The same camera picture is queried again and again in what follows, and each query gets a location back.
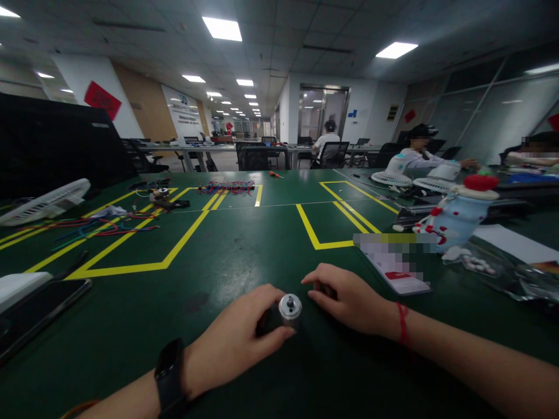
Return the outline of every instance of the smartphone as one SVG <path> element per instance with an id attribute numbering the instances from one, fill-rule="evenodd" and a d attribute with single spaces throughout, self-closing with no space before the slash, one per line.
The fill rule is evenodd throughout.
<path id="1" fill-rule="evenodd" d="M 0 367 L 91 288 L 90 279 L 50 281 L 0 314 Z"/>

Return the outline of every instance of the glass door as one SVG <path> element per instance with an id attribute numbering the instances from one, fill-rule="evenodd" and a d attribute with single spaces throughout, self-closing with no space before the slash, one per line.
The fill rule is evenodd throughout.
<path id="1" fill-rule="evenodd" d="M 316 141 L 325 134 L 325 122 L 336 123 L 335 134 L 342 137 L 349 102 L 349 88 L 301 86 L 299 98 L 299 136 Z"/>

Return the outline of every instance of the red sign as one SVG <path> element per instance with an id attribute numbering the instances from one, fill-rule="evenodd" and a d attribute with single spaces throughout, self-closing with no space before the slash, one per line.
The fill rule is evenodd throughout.
<path id="1" fill-rule="evenodd" d="M 122 102 L 103 89 L 96 82 L 92 81 L 87 88 L 86 96 L 83 101 L 92 108 L 101 108 L 107 111 L 111 120 L 115 120 Z"/>
<path id="2" fill-rule="evenodd" d="M 406 115 L 404 115 L 404 119 L 406 123 L 409 123 L 413 118 L 415 118 L 415 116 L 416 116 L 415 111 L 412 109 L 411 111 L 406 113 Z"/>

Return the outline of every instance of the white shirt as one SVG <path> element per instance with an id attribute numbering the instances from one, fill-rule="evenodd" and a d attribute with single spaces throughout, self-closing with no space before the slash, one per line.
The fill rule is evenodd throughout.
<path id="1" fill-rule="evenodd" d="M 400 151 L 400 154 L 404 154 L 406 156 L 406 167 L 407 168 L 421 168 L 421 167 L 437 167 L 444 159 L 437 157 L 428 151 L 424 152 L 429 160 L 425 160 L 421 153 L 412 150 L 411 148 L 404 148 Z"/>
<path id="2" fill-rule="evenodd" d="M 319 149 L 319 157 L 322 154 L 322 148 L 324 147 L 324 143 L 339 143 L 339 137 L 336 134 L 328 133 L 326 135 L 321 136 L 314 146 Z"/>

